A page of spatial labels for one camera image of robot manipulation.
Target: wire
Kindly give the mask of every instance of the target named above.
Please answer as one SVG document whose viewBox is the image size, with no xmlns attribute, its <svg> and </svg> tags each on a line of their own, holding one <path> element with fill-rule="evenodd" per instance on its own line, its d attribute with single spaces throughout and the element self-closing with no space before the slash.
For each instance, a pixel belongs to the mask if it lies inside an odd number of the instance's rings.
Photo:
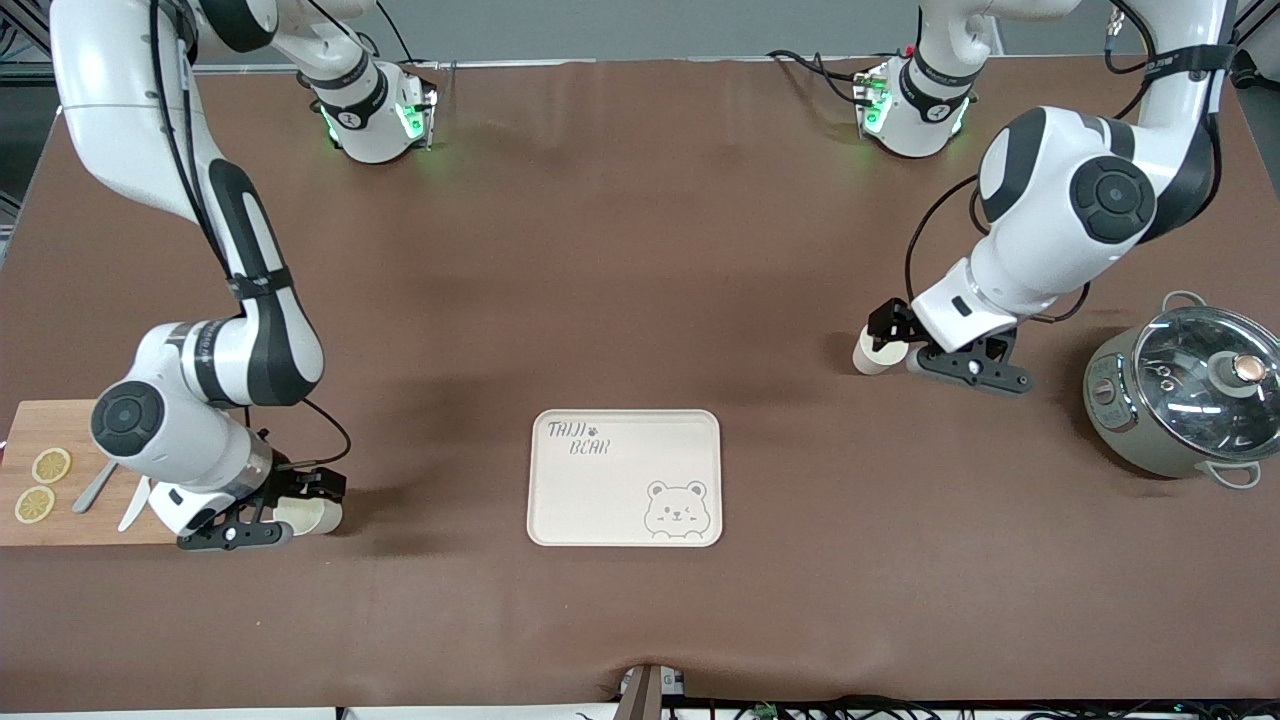
<svg viewBox="0 0 1280 720">
<path fill-rule="evenodd" d="M 1147 61 L 1143 60 L 1142 63 L 1138 63 L 1137 65 L 1129 65 L 1128 68 L 1117 68 L 1115 65 L 1115 63 L 1111 60 L 1111 50 L 1103 50 L 1102 51 L 1102 61 L 1105 61 L 1107 64 L 1107 69 L 1111 70 L 1112 74 L 1117 74 L 1117 76 L 1126 76 L 1129 73 L 1135 73 L 1135 72 L 1138 72 L 1138 70 L 1140 70 L 1140 69 L 1143 69 L 1143 68 L 1147 67 Z"/>
<path fill-rule="evenodd" d="M 804 69 L 809 70 L 810 73 L 818 73 L 820 76 L 827 76 L 827 77 L 831 77 L 833 79 L 840 79 L 840 81 L 845 81 L 845 82 L 854 82 L 854 76 L 851 73 L 833 73 L 833 72 L 826 70 L 824 65 L 817 65 L 817 64 L 809 61 L 808 59 L 800 56 L 799 54 L 792 53 L 791 50 L 774 50 L 773 53 L 769 53 L 768 56 L 773 58 L 774 60 L 777 60 L 778 58 L 786 58 L 788 60 L 795 60 L 797 64 L 800 64 L 800 67 L 803 67 Z"/>
<path fill-rule="evenodd" d="M 276 468 L 278 470 L 307 470 L 307 469 L 311 469 L 311 468 L 319 468 L 320 465 L 329 465 L 332 462 L 337 462 L 337 461 L 342 460 L 343 457 L 346 457 L 347 455 L 351 454 L 351 445 L 352 445 L 351 443 L 351 433 L 347 432 L 347 428 L 342 427 L 342 423 L 339 423 L 338 420 L 335 420 L 334 416 L 330 415 L 328 411 L 325 411 L 324 407 L 320 407 L 319 405 L 316 405 L 311 400 L 303 397 L 302 398 L 302 404 L 306 405 L 307 407 L 315 410 L 321 418 L 324 418 L 325 420 L 328 420 L 329 424 L 333 425 L 334 429 L 337 429 L 342 434 L 342 441 L 343 441 L 344 446 L 342 448 L 342 452 L 339 452 L 338 455 L 334 455 L 333 457 L 324 457 L 321 460 L 306 460 L 303 462 L 291 462 L 288 465 L 280 465 L 279 468 Z"/>
<path fill-rule="evenodd" d="M 991 228 L 984 227 L 982 220 L 978 219 L 978 188 L 973 188 L 973 195 L 969 196 L 969 222 L 973 223 L 975 231 L 982 234 L 991 232 Z"/>
<path fill-rule="evenodd" d="M 1156 51 L 1156 40 L 1151 35 L 1151 28 L 1147 27 L 1147 23 L 1142 20 L 1140 15 L 1133 12 L 1126 0 L 1111 0 L 1111 4 L 1115 5 L 1121 13 L 1124 13 L 1126 18 L 1133 20 L 1134 27 L 1138 28 L 1138 33 L 1142 35 L 1142 44 L 1147 49 L 1147 61 L 1151 61 L 1152 54 Z M 1107 64 L 1107 69 L 1114 68 L 1110 53 L 1106 51 L 1103 53 L 1103 60 Z M 1146 67 L 1146 64 L 1147 63 L 1144 61 L 1142 65 L 1134 65 L 1134 69 L 1116 68 L 1112 72 L 1119 72 L 1120 74 L 1137 72 L 1142 67 Z M 1129 102 L 1124 106 L 1124 109 L 1112 115 L 1112 118 L 1116 120 L 1123 120 L 1125 115 L 1132 113 L 1133 109 L 1137 108 L 1139 102 L 1142 102 L 1142 99 L 1146 97 L 1147 88 L 1149 87 L 1151 82 L 1147 78 L 1143 78 L 1142 83 L 1138 86 L 1138 92 L 1135 92 L 1133 99 L 1129 100 Z"/>
<path fill-rule="evenodd" d="M 870 108 L 872 101 L 864 100 L 861 97 L 854 97 L 852 95 L 845 95 L 838 87 L 836 87 L 836 81 L 832 74 L 827 70 L 827 65 L 822 61 L 822 54 L 814 53 L 813 61 L 818 64 L 818 69 L 822 72 L 822 77 L 827 78 L 827 86 L 831 91 L 840 96 L 841 100 L 851 102 L 854 105 L 861 105 L 863 108 Z"/>
<path fill-rule="evenodd" d="M 392 26 L 392 32 L 396 33 L 396 40 L 399 41 L 401 44 L 401 50 L 404 51 L 404 61 L 406 63 L 419 61 L 413 58 L 413 54 L 408 51 L 408 45 L 404 44 L 404 36 L 401 35 L 399 27 L 396 24 L 396 20 L 392 19 L 392 14 L 388 13 L 387 8 L 383 6 L 383 0 L 378 0 L 378 10 L 383 14 L 384 18 L 387 18 L 387 24 Z"/>
<path fill-rule="evenodd" d="M 1196 214 L 1192 215 L 1192 220 L 1199 218 L 1204 210 L 1208 210 L 1208 206 L 1217 199 L 1219 188 L 1222 186 L 1222 135 L 1219 132 L 1216 114 L 1204 114 L 1204 132 L 1208 133 L 1208 142 L 1213 149 L 1213 183 L 1210 186 L 1208 195 L 1204 197 L 1204 202 L 1199 206 L 1199 210 L 1196 210 Z"/>
<path fill-rule="evenodd" d="M 1093 283 L 1084 283 L 1084 286 L 1080 287 L 1080 296 L 1075 299 L 1075 305 L 1071 305 L 1071 309 L 1068 310 L 1066 313 L 1062 313 L 1061 315 L 1032 315 L 1030 319 L 1036 320 L 1037 323 L 1046 323 L 1050 325 L 1053 323 L 1062 323 L 1070 320 L 1071 318 L 1075 316 L 1076 313 L 1080 311 L 1080 307 L 1084 307 L 1084 301 L 1089 299 L 1089 287 Z"/>
<path fill-rule="evenodd" d="M 218 258 L 218 264 L 221 265 L 223 274 L 230 278 L 230 269 L 227 266 L 227 259 L 223 258 L 221 249 L 218 247 L 218 241 L 214 237 L 212 228 L 210 227 L 207 218 L 205 218 L 205 213 L 202 210 L 204 204 L 196 199 L 198 187 L 192 188 L 192 182 L 198 182 L 198 176 L 196 178 L 187 176 L 187 168 L 182 161 L 182 154 L 178 151 L 178 140 L 174 137 L 173 117 L 169 114 L 169 97 L 164 88 L 164 70 L 160 64 L 160 0 L 151 0 L 150 14 L 151 74 L 156 85 L 156 99 L 160 102 L 160 117 L 164 119 L 164 135 L 165 140 L 169 142 L 169 154 L 173 158 L 174 169 L 178 170 L 178 179 L 182 181 L 182 190 L 186 192 L 187 201 L 191 204 L 191 211 L 196 217 L 196 223 L 200 225 L 201 232 L 205 233 L 205 240 L 209 242 L 209 247 L 212 249 L 214 256 Z M 184 110 L 189 111 L 189 97 L 187 97 L 187 100 Z M 187 131 L 188 133 L 191 132 L 189 122 L 187 123 Z M 195 173 L 195 164 L 192 164 L 192 173 Z"/>
<path fill-rule="evenodd" d="M 804 69 L 812 73 L 820 74 L 823 78 L 827 79 L 827 86 L 831 87 L 831 91 L 835 92 L 837 96 L 840 96 L 840 99 L 844 100 L 845 102 L 859 105 L 861 108 L 868 108 L 872 104 L 870 100 L 854 97 L 852 95 L 846 95 L 845 91 L 840 90 L 840 87 L 836 85 L 836 81 L 838 79 L 842 82 L 854 82 L 854 76 L 850 73 L 833 73 L 828 70 L 827 64 L 822 61 L 822 53 L 814 53 L 812 63 L 790 50 L 774 50 L 773 53 L 769 53 L 768 56 L 773 59 L 787 58 L 795 60 Z"/>
<path fill-rule="evenodd" d="M 1129 100 L 1129 104 L 1128 104 L 1128 105 L 1125 105 L 1125 106 L 1124 106 L 1124 108 L 1123 108 L 1123 109 L 1121 109 L 1121 110 L 1120 110 L 1119 113 L 1116 113 L 1115 115 L 1111 115 L 1111 118 L 1112 118 L 1112 119 L 1116 119 L 1116 120 L 1123 120 L 1125 115 L 1128 115 L 1129 113 L 1132 113 L 1132 111 L 1133 111 L 1133 109 L 1138 106 L 1138 102 L 1142 102 L 1142 99 L 1143 99 L 1143 97 L 1144 97 L 1144 96 L 1147 95 L 1147 88 L 1148 88 L 1148 87 L 1151 87 L 1151 83 L 1149 83 L 1149 82 L 1147 82 L 1146 79 L 1144 79 L 1144 81 L 1142 81 L 1142 85 L 1140 85 L 1140 86 L 1138 86 L 1138 92 L 1137 92 L 1137 94 L 1134 94 L 1134 96 L 1133 96 L 1133 99 L 1132 99 L 1132 100 Z"/>
<path fill-rule="evenodd" d="M 325 10 L 324 8 L 321 8 L 320 4 L 316 3 L 316 0 L 307 0 L 307 4 L 311 5 L 312 8 L 315 8 L 317 13 L 320 13 L 321 15 L 324 15 L 324 18 L 326 20 L 329 20 L 329 24 L 332 24 L 333 27 L 338 28 L 343 35 L 346 35 L 347 40 L 351 40 L 352 42 L 355 42 L 356 45 L 358 45 L 360 49 L 364 50 L 365 53 L 369 53 L 370 55 L 374 54 L 372 50 L 370 50 L 369 47 L 365 47 L 365 44 L 360 41 L 358 36 L 352 35 L 351 31 L 347 28 L 347 26 L 344 26 L 340 22 L 338 22 L 338 18 L 330 15 L 329 10 Z"/>
<path fill-rule="evenodd" d="M 360 32 L 357 29 L 356 31 L 356 37 L 358 37 L 362 42 L 366 44 L 367 47 L 371 49 L 370 53 L 372 53 L 374 58 L 381 58 L 383 56 L 383 51 L 378 47 L 378 44 L 374 42 L 374 38 L 369 37 L 369 33 Z"/>
<path fill-rule="evenodd" d="M 911 234 L 911 242 L 909 242 L 906 246 L 906 260 L 902 264 L 902 274 L 904 279 L 906 281 L 908 302 L 915 301 L 915 284 L 911 282 L 911 258 L 915 255 L 915 243 L 920 241 L 920 233 L 924 232 L 925 225 L 928 225 L 929 220 L 933 219 L 933 214 L 938 211 L 938 208 L 942 208 L 942 205 L 945 205 L 947 200 L 951 200 L 952 195 L 960 192 L 966 186 L 969 186 L 969 183 L 977 179 L 978 176 L 973 174 L 957 182 L 956 184 L 951 186 L 951 190 L 943 192 L 942 197 L 938 197 L 937 200 L 933 201 L 933 205 L 931 205 L 929 209 L 924 211 L 924 217 L 920 218 L 920 224 L 915 227 L 915 232 Z"/>
<path fill-rule="evenodd" d="M 1276 10 L 1280 10 L 1280 5 L 1272 5 L 1271 9 L 1267 10 L 1267 14 L 1262 15 L 1262 18 L 1258 19 L 1258 22 L 1253 23 L 1253 26 L 1249 27 L 1249 29 L 1244 31 L 1244 35 L 1242 35 L 1240 40 L 1238 40 L 1235 44 L 1244 45 L 1244 41 L 1252 37 L 1254 32 L 1258 32 L 1260 27 L 1267 24 L 1267 20 L 1271 19 L 1271 15 L 1276 14 Z"/>
</svg>

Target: bear drawing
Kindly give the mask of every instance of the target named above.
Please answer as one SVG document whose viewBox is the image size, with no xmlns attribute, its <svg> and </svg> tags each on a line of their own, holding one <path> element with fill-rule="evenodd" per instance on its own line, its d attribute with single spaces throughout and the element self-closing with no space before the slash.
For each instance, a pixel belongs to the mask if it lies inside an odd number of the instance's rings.
<svg viewBox="0 0 1280 720">
<path fill-rule="evenodd" d="M 707 511 L 707 486 L 698 482 L 685 487 L 650 484 L 644 527 L 655 538 L 703 537 L 712 527 L 710 512 Z"/>
</svg>

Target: pot handle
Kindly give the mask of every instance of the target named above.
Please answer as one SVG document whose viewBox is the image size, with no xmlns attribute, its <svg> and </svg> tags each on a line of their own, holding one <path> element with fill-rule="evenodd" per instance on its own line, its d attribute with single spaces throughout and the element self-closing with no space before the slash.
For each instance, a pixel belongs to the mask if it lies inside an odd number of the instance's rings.
<svg viewBox="0 0 1280 720">
<path fill-rule="evenodd" d="M 1197 307 L 1208 306 L 1208 302 L 1206 302 L 1203 297 L 1196 295 L 1194 292 L 1189 290 L 1175 290 L 1174 292 L 1170 292 L 1169 295 L 1165 296 L 1165 301 L 1160 304 L 1160 311 L 1167 313 L 1169 301 L 1174 300 L 1175 297 L 1181 297 L 1183 300 L 1190 300 L 1192 305 L 1196 305 Z"/>
<path fill-rule="evenodd" d="M 1203 462 L 1197 462 L 1196 469 L 1212 478 L 1217 484 L 1231 489 L 1249 489 L 1258 484 L 1258 480 L 1262 479 L 1262 468 L 1260 468 L 1257 462 L 1248 462 L 1245 465 L 1224 465 L 1221 462 L 1204 460 Z M 1222 477 L 1221 470 L 1248 470 L 1249 482 L 1243 484 L 1233 483 Z"/>
</svg>

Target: green led light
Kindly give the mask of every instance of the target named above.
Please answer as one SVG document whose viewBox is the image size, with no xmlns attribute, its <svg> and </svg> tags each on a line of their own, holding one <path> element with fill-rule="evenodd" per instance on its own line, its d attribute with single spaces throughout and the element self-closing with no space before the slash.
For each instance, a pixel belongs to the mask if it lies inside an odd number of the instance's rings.
<svg viewBox="0 0 1280 720">
<path fill-rule="evenodd" d="M 426 133 L 422 124 L 422 113 L 403 105 L 396 105 L 396 109 L 399 110 L 401 123 L 404 126 L 404 133 L 408 135 L 410 140 L 417 140 Z"/>
<path fill-rule="evenodd" d="M 333 127 L 333 118 L 329 117 L 329 111 L 325 110 L 323 105 L 320 106 L 320 117 L 324 118 L 324 124 L 329 128 L 329 140 L 335 143 L 340 143 L 342 141 L 338 140 L 338 131 Z"/>
<path fill-rule="evenodd" d="M 956 110 L 956 122 L 951 126 L 951 135 L 960 132 L 960 126 L 964 124 L 964 111 L 969 109 L 969 99 L 965 97 L 964 102 L 960 104 L 960 109 Z"/>
<path fill-rule="evenodd" d="M 867 109 L 867 120 L 864 123 L 867 132 L 879 132 L 884 127 L 884 117 L 888 115 L 891 108 L 890 94 L 882 92 L 879 99 Z"/>
</svg>

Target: wooden cutting board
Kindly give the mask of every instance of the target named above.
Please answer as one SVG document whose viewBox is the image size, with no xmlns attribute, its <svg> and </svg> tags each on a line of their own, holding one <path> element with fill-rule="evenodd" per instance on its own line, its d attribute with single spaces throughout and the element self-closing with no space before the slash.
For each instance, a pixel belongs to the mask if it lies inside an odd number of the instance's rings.
<svg viewBox="0 0 1280 720">
<path fill-rule="evenodd" d="M 93 445 L 88 430 L 93 404 L 93 400 L 35 400 L 18 406 L 0 461 L 0 547 L 174 544 L 173 533 L 151 507 L 143 509 L 128 530 L 116 530 L 140 479 L 124 468 L 116 468 L 88 512 L 72 512 L 76 498 L 106 466 L 106 456 Z M 23 491 L 40 484 L 31 475 L 31 464 L 50 447 L 70 452 L 72 470 L 47 486 L 56 495 L 54 511 L 36 524 L 23 525 L 14 515 L 14 506 Z"/>
</svg>

